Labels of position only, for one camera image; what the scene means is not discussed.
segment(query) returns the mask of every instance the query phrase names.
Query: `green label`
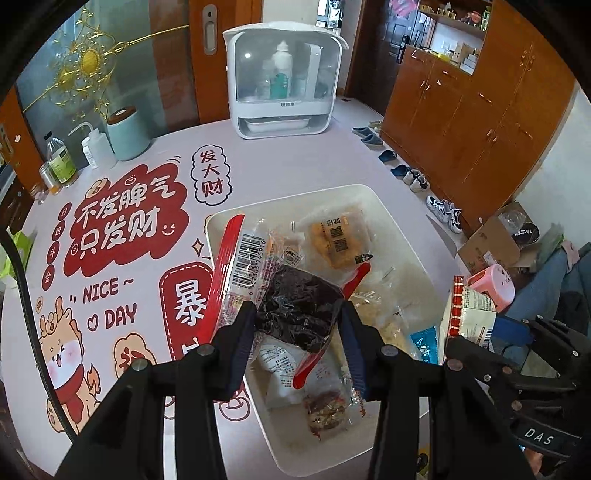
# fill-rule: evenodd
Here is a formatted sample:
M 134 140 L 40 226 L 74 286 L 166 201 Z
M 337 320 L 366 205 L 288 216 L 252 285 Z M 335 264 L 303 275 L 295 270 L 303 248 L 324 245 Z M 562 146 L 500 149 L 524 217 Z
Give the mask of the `green label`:
M 66 147 L 61 147 L 54 153 L 49 165 L 51 165 L 53 173 L 56 174 L 56 177 L 62 183 L 70 180 L 74 173 L 76 173 L 76 167 L 74 166 L 70 152 L 68 152 Z

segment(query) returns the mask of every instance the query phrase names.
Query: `dark plastic bag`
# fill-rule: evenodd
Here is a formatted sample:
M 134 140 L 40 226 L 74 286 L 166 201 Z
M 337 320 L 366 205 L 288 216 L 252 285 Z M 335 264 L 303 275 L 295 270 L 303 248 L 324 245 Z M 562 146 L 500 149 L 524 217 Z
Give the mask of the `dark plastic bag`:
M 330 339 L 333 308 L 342 298 L 336 285 L 282 265 L 269 282 L 255 326 L 278 340 L 318 353 Z

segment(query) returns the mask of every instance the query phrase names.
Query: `shelf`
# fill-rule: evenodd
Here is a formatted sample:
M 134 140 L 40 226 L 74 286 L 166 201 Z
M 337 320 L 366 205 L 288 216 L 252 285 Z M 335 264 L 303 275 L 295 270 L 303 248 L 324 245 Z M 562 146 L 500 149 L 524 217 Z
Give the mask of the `shelf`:
M 481 38 L 484 40 L 484 37 L 486 35 L 486 31 L 482 31 L 478 27 L 473 27 L 471 25 L 468 25 L 467 23 L 460 22 L 459 20 L 445 17 L 444 15 L 437 15 L 433 12 L 420 12 L 420 13 L 425 14 L 426 16 L 432 18 L 437 23 L 442 23 L 444 25 L 447 25 L 448 27 L 455 28 L 456 30 L 461 30 L 461 31 L 463 31 L 469 35 L 472 35 L 474 37 L 477 37 L 477 38 Z

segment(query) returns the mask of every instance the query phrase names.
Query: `black cable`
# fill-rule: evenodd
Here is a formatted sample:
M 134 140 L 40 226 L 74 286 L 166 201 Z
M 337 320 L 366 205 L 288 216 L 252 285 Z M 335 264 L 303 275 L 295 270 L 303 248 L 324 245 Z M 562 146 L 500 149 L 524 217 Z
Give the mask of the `black cable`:
M 12 238 L 10 238 L 10 235 L 8 235 L 8 232 L 3 226 L 0 226 L 0 244 L 2 244 L 2 247 L 6 251 L 6 255 L 10 259 L 12 268 L 14 269 L 14 274 L 18 285 L 18 292 L 21 297 L 22 313 L 25 317 L 25 325 L 27 326 L 27 333 L 29 335 L 29 343 L 31 344 L 31 349 L 33 349 L 33 356 L 35 357 L 35 363 L 37 364 L 37 369 L 39 370 L 43 388 L 45 388 L 47 397 L 53 405 L 53 410 L 56 412 L 61 426 L 67 433 L 70 441 L 73 443 L 76 440 L 76 432 L 68 421 L 66 412 L 57 398 L 56 389 L 53 388 L 53 383 L 51 382 L 49 372 L 47 371 L 47 365 L 45 363 L 45 359 L 43 358 L 43 352 L 41 351 L 41 345 L 37 336 L 37 328 L 35 326 L 33 307 L 31 306 L 31 296 L 29 295 L 27 278 L 25 276 L 25 270 L 22 266 L 21 256 L 18 254 L 17 248 L 14 245 Z

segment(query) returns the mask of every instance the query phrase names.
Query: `wooden lid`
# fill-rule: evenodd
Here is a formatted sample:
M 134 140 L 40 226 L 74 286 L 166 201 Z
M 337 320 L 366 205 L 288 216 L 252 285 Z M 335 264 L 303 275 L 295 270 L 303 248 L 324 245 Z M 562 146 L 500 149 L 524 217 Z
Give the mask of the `wooden lid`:
M 127 117 L 130 117 L 134 113 L 135 113 L 135 107 L 133 105 L 129 105 L 129 106 L 120 108 L 119 110 L 117 110 L 115 113 L 113 113 L 113 115 L 111 115 L 107 119 L 107 123 L 109 125 L 118 124 L 119 122 L 125 120 Z

